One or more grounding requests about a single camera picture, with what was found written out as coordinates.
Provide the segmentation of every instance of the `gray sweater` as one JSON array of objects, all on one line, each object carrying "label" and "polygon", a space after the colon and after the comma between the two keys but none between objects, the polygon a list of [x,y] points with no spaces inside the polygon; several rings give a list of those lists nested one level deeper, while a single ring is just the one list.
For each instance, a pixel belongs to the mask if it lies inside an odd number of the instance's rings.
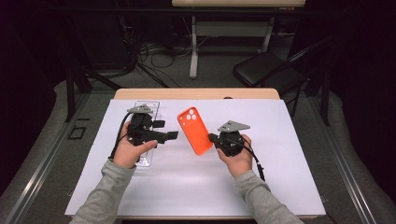
[{"label": "gray sweater", "polygon": [[[134,170],[135,167],[125,169],[107,161],[102,168],[102,179],[70,223],[113,223]],[[257,223],[303,223],[253,171],[238,176],[235,185]]]}]

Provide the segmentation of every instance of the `desk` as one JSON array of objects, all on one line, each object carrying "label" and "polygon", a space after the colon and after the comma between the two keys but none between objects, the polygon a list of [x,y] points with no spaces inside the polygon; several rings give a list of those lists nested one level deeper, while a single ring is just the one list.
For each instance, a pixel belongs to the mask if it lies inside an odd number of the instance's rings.
[{"label": "desk", "polygon": [[[222,100],[226,96],[234,99]],[[119,90],[107,109],[66,215],[77,212],[100,180],[120,121],[136,100],[161,102],[161,119],[166,121],[162,132],[179,131],[179,135],[154,149],[150,167],[137,167],[120,203],[119,218],[251,218],[214,147],[196,156],[181,131],[177,114],[192,105],[210,133],[217,133],[228,119],[249,124],[251,128],[243,133],[252,139],[274,195],[300,217],[325,215],[287,108],[271,89]]]},{"label": "desk", "polygon": [[[303,7],[305,0],[172,0],[174,7]],[[191,22],[191,67],[190,78],[197,78],[198,35],[214,36],[263,36],[262,48],[265,52],[271,38],[274,18],[268,21],[197,21],[192,16]]]}]

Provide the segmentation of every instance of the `person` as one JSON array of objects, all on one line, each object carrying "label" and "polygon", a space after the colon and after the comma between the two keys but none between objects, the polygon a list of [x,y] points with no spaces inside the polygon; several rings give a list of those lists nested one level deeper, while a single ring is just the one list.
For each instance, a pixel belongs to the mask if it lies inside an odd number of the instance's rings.
[{"label": "person", "polygon": [[[120,136],[127,134],[128,124],[129,122],[124,124]],[[250,138],[244,134],[242,136],[246,140],[245,146],[249,147]],[[122,137],[114,159],[106,161],[102,168],[102,179],[70,223],[114,223],[122,195],[136,169],[134,163],[141,154],[156,147],[157,144],[158,142],[153,140],[135,147],[127,137]],[[227,157],[219,148],[217,151],[219,158],[227,165],[237,190],[252,211],[257,223],[303,223],[252,171],[252,156],[247,150],[242,150],[233,157]]]}]

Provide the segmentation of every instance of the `white tabletop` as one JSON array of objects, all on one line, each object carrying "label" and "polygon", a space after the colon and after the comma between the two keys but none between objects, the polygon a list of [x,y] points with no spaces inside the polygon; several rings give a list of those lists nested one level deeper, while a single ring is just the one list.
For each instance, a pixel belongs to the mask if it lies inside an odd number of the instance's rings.
[{"label": "white tabletop", "polygon": [[[136,100],[112,100],[94,140],[85,167],[65,211],[73,216],[101,178],[126,110]],[[210,133],[226,121],[245,123],[242,131],[264,167],[273,194],[300,217],[325,215],[317,187],[306,163],[288,110],[282,100],[161,100],[160,132],[179,131],[177,140],[154,149],[150,167],[137,167],[118,216],[124,218],[240,218],[251,217],[236,192],[226,165],[212,147],[196,156],[182,132],[177,115],[195,106]]]},{"label": "white tabletop", "polygon": [[172,0],[174,7],[303,7],[305,0]]}]

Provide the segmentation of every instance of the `chair seat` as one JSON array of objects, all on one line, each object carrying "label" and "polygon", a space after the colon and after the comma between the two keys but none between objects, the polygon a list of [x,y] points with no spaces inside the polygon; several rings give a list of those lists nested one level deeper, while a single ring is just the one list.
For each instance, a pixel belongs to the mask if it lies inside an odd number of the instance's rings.
[{"label": "chair seat", "polygon": [[[247,87],[261,78],[266,77],[273,69],[279,67],[283,61],[274,54],[264,52],[247,59],[233,68],[233,75]],[[290,91],[296,83],[304,83],[305,76],[293,68],[278,72],[275,76],[265,79],[263,87],[274,88],[280,95]]]}]

